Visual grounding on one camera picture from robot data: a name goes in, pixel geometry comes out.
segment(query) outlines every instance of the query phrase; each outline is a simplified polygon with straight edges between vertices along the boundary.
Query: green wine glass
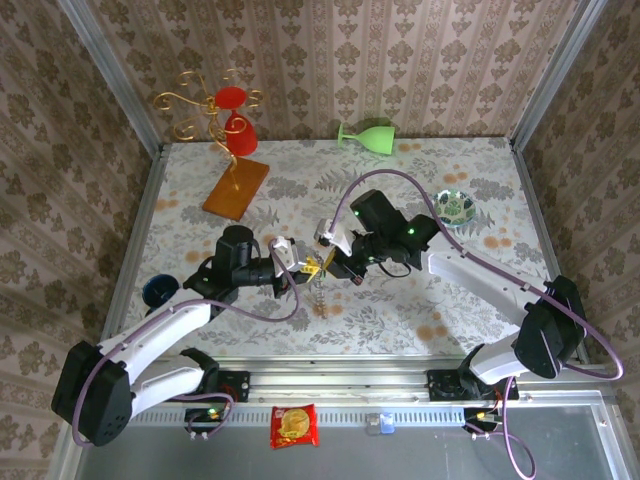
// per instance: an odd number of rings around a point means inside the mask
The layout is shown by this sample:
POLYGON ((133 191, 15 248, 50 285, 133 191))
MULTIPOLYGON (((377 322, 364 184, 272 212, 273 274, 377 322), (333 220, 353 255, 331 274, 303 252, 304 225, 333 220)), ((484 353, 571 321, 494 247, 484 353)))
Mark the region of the green wine glass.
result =
POLYGON ((376 153, 391 155, 393 149, 393 137, 396 127, 371 127, 358 135, 347 135, 343 130, 344 123, 338 129, 338 146, 342 146, 343 138, 353 138, 358 140, 367 150, 376 153))

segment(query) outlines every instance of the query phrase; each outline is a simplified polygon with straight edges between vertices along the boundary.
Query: red snack package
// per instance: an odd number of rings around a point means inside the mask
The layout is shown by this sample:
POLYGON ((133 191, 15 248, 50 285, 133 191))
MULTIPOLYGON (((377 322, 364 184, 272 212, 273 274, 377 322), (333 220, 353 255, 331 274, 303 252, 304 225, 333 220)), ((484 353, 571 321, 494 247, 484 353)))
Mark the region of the red snack package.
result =
POLYGON ((320 444, 316 407, 280 408, 271 411, 271 448, 310 443, 320 444))

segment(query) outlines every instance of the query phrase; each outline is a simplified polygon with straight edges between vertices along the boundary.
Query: red cup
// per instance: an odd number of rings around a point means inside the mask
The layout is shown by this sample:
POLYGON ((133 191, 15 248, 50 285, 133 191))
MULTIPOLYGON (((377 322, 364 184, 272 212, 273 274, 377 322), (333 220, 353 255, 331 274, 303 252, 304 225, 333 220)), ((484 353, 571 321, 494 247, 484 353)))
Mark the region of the red cup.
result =
POLYGON ((235 110, 231 112, 224 129, 227 135, 227 148, 236 157, 251 155, 258 148, 258 137, 253 125, 235 110))
POLYGON ((216 106, 223 110, 240 108, 247 101, 247 92, 240 87, 224 87, 216 93, 216 106))

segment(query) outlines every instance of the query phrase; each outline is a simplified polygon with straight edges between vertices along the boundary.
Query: wall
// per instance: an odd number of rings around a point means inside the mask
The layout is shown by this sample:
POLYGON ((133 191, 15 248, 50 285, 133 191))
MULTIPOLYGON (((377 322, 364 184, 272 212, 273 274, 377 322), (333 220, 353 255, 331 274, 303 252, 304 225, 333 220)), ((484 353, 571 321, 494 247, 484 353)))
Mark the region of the wall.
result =
POLYGON ((154 111, 153 98, 189 69, 219 87, 227 68, 267 94, 267 107, 251 112, 261 138, 329 138, 339 122, 359 129, 379 117, 404 136, 508 135, 576 3, 89 2, 165 141, 189 115, 154 111))
POLYGON ((68 349, 95 341, 150 159, 55 2, 0 3, 0 479, 43 478, 68 349))
POLYGON ((608 2, 524 157, 563 273, 624 358, 640 452, 640 2, 608 2))

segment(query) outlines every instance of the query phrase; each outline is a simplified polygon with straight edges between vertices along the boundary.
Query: cable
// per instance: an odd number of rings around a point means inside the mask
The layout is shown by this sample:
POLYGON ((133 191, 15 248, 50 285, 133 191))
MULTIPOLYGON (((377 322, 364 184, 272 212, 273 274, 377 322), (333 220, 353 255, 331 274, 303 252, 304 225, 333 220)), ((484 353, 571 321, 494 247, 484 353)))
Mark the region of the cable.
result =
POLYGON ((260 244, 258 243, 258 241, 255 238, 253 240, 251 240, 251 243, 253 244, 254 248, 256 249, 256 253, 258 254, 258 258, 260 258, 262 256, 262 254, 260 253, 260 244))
POLYGON ((407 267, 407 270, 408 270, 407 273, 405 273, 404 275, 394 275, 391 272, 389 272, 389 270, 384 268, 384 265, 382 265, 381 263, 378 264, 378 266, 380 267, 380 270, 382 270, 382 273, 384 273, 387 277, 391 277, 391 278, 404 278, 411 275, 411 267, 409 266, 409 264, 403 263, 403 265, 407 267))
MULTIPOLYGON (((220 431, 220 428, 222 428, 222 426, 225 423, 227 423, 227 420, 229 420, 229 418, 231 417, 231 412, 233 412, 233 409, 236 406, 236 402, 233 400, 233 398, 231 398, 231 395, 228 395, 226 393, 220 393, 220 392, 201 393, 198 395, 178 395, 177 397, 173 397, 171 400, 182 401, 182 402, 192 402, 197 400, 210 400, 212 398, 224 398, 229 404, 229 410, 227 411, 227 414, 224 416, 224 418, 220 420, 220 423, 218 423, 217 426, 215 426, 210 432, 207 433, 207 435, 211 437, 216 433, 218 433, 220 431)), ((191 432, 193 431, 192 428, 193 428, 193 422, 195 421, 195 419, 203 415, 205 414, 197 413, 189 417, 189 420, 187 421, 187 432, 189 434, 191 434, 191 432)))
POLYGON ((527 456, 529 457, 529 461, 531 462, 531 474, 530 475, 525 475, 524 473, 522 473, 522 471, 518 468, 518 466, 515 463, 515 460, 513 458, 513 454, 511 453, 511 450, 508 450, 507 452, 509 453, 509 460, 511 460, 511 464, 513 465, 513 468, 515 469, 516 473, 520 476, 520 478, 522 478, 523 480, 534 480, 536 478, 537 475, 537 468, 536 468, 536 462, 533 458, 533 453, 531 453, 531 450, 529 450, 529 447, 527 447, 527 444, 524 443, 524 440, 522 440, 520 437, 515 436, 512 433, 508 433, 508 432, 485 432, 484 430, 481 430, 480 428, 476 427, 474 424, 472 423, 466 423, 465 427, 469 428, 470 430, 473 430, 474 432, 476 432, 478 435, 488 435, 489 437, 493 437, 496 435, 502 435, 505 439, 505 443, 507 443, 509 445, 509 449, 511 449, 511 441, 516 442, 518 445, 520 445, 522 447, 522 449, 525 451, 525 453, 527 454, 527 456))
POLYGON ((220 385, 220 388, 224 393, 231 395, 233 397, 234 402, 238 401, 238 393, 236 392, 235 388, 233 388, 230 385, 227 385, 226 383, 223 383, 222 385, 220 385))
POLYGON ((502 432, 504 435, 504 446, 507 449, 509 461, 520 478, 522 478, 522 480, 533 480, 536 478, 536 462, 533 460, 533 455, 529 448, 527 448, 522 440, 518 439, 518 443, 525 449, 527 455, 529 455, 529 459, 531 460, 531 473, 529 475, 525 475, 523 471, 520 470, 520 467, 518 467, 518 464, 516 463, 516 459, 513 457, 513 450, 511 449, 511 437, 509 436, 509 427, 507 425, 507 400, 509 398, 509 391, 511 390, 512 384, 513 377, 509 377, 507 379, 507 385, 504 387, 504 400, 502 401, 502 432))
POLYGON ((496 392, 496 403, 493 404, 493 408, 487 413, 496 411, 498 409, 498 405, 500 405, 500 401, 502 400, 502 394, 500 393, 500 390, 494 388, 493 391, 496 392))
POLYGON ((349 188, 347 188, 347 191, 344 193, 342 199, 340 200, 340 203, 338 204, 338 207, 336 208, 336 213, 335 213, 335 215, 333 217, 333 221, 331 222, 331 228, 329 228, 329 233, 334 233, 335 232, 335 229, 338 226, 338 221, 340 220, 340 213, 341 213, 341 211, 342 211, 342 209, 344 207, 344 204, 346 203, 347 199, 351 195, 351 192, 353 192, 353 190, 360 183, 364 182, 364 180, 366 180, 367 178, 369 178, 369 177, 371 177, 373 175, 380 175, 380 174, 383 174, 383 173, 387 173, 387 174, 391 174, 391 175, 398 175, 400 177, 403 177, 406 180, 408 180, 409 182, 411 182, 418 189, 418 191, 420 192, 420 195, 422 195, 422 198, 423 198, 425 204, 427 205, 427 208, 429 209, 429 212, 431 213, 431 216, 433 217, 433 219, 435 220, 436 224, 438 225, 438 228, 440 229, 440 231, 442 232, 444 237, 449 241, 451 246, 453 248, 455 248, 461 255, 468 257, 473 262, 475 262, 478 265, 486 268, 487 270, 489 270, 489 271, 501 276, 502 278, 505 278, 505 279, 511 281, 512 283, 518 285, 521 289, 530 290, 531 292, 533 292, 534 294, 536 294, 537 296, 542 298, 547 303, 553 305, 560 312, 562 312, 563 314, 567 315, 571 320, 576 322, 578 325, 583 327, 587 331, 587 333, 589 333, 591 336, 593 336, 593 338, 598 343, 600 343, 600 345, 602 345, 602 347, 607 351, 607 353, 611 357, 611 360, 613 361, 613 363, 616 366, 616 373, 614 373, 614 374, 606 374, 606 373, 599 373, 599 372, 591 372, 589 370, 585 370, 585 369, 580 368, 580 367, 576 367, 576 366, 573 366, 573 365, 565 364, 565 366, 568 369, 574 370, 574 371, 577 371, 577 372, 580 372, 580 373, 583 373, 585 375, 589 375, 589 376, 592 376, 592 377, 605 379, 605 380, 617 380, 620 377, 622 377, 622 375, 624 375, 624 366, 622 365, 622 360, 620 359, 618 354, 614 351, 613 346, 611 345, 611 343, 609 343, 609 341, 606 338, 604 338, 604 336, 602 334, 600 334, 600 332, 598 332, 595 329, 595 327, 593 327, 589 323, 587 323, 587 321, 585 319, 581 318, 579 315, 577 315, 571 309, 567 308, 562 303, 558 302, 555 298, 547 295, 545 292, 541 291, 540 289, 529 285, 527 282, 521 280, 520 278, 518 278, 518 277, 516 277, 514 275, 511 275, 510 273, 507 273, 507 272, 503 271, 502 269, 500 269, 500 268, 498 268, 498 267, 496 267, 494 265, 491 265, 489 262, 483 260, 482 258, 477 257, 474 254, 467 252, 462 247, 462 245, 460 245, 456 241, 456 239, 453 237, 453 235, 451 235, 449 233, 449 231, 447 230, 447 228, 444 226, 444 224, 442 223, 442 220, 440 220, 440 217, 438 217, 438 215, 436 213, 436 210, 435 210, 435 208, 433 206, 433 202, 429 198, 429 195, 427 195, 427 192, 425 192, 425 190, 422 188, 422 186, 420 185, 420 183, 418 183, 418 181, 416 179, 414 179, 411 175, 409 175, 407 173, 401 172, 399 170, 393 170, 393 169, 389 169, 389 168, 382 168, 382 169, 379 169, 379 170, 373 170, 371 172, 365 173, 364 175, 362 175, 361 177, 356 179, 349 186, 349 188))
MULTIPOLYGON (((96 366, 93 367, 93 370, 91 370, 91 373, 89 373, 89 375, 87 376, 87 379, 82 385, 82 388, 80 389, 80 393, 78 395, 78 400, 76 401, 76 406, 73 410, 73 418, 71 420, 71 434, 73 436, 73 441, 78 446, 83 448, 88 448, 93 446, 91 442, 86 442, 82 439, 82 437, 80 436, 80 431, 78 429, 78 424, 80 423, 80 414, 82 412, 82 407, 84 406, 84 402, 87 398, 89 387, 91 386, 94 379, 98 375, 98 372, 100 371, 100 369, 104 366, 105 363, 111 360, 119 352, 121 352, 122 350, 125 350, 130 343, 137 340, 140 336, 144 335, 147 331, 151 330, 160 322, 164 321, 167 317, 185 308, 193 307, 193 306, 202 306, 202 305, 212 305, 214 307, 224 308, 227 310, 231 310, 232 312, 239 313, 240 315, 245 315, 249 318, 253 318, 254 320, 260 320, 260 321, 271 322, 271 323, 286 322, 287 320, 292 319, 298 313, 298 310, 300 308, 300 292, 298 291, 298 287, 296 285, 296 282, 293 280, 291 273, 287 270, 282 260, 280 260, 280 257, 278 257, 278 255, 276 254, 273 247, 274 243, 275 243, 275 239, 272 239, 269 242, 269 245, 268 245, 269 253, 271 253, 273 260, 282 269, 283 275, 285 276, 285 278, 291 285, 291 288, 293 289, 293 295, 296 300, 296 304, 295 304, 295 307, 293 308, 293 311, 289 315, 282 318, 268 318, 268 317, 263 317, 261 315, 256 315, 251 312, 247 312, 246 310, 242 310, 241 308, 234 307, 233 305, 228 305, 223 302, 218 302, 217 300, 197 299, 197 300, 187 300, 186 302, 178 303, 173 307, 167 309, 166 311, 162 312, 157 317, 152 318, 147 323, 144 323, 143 325, 140 326, 140 328, 132 332, 131 335, 125 338, 122 342, 118 343, 115 347, 113 347, 111 351, 105 353, 104 356, 98 361, 98 363, 96 363, 96 366)), ((210 394, 201 394, 201 395, 192 395, 190 397, 190 400, 205 399, 205 398, 208 398, 207 395, 210 395, 210 394)))

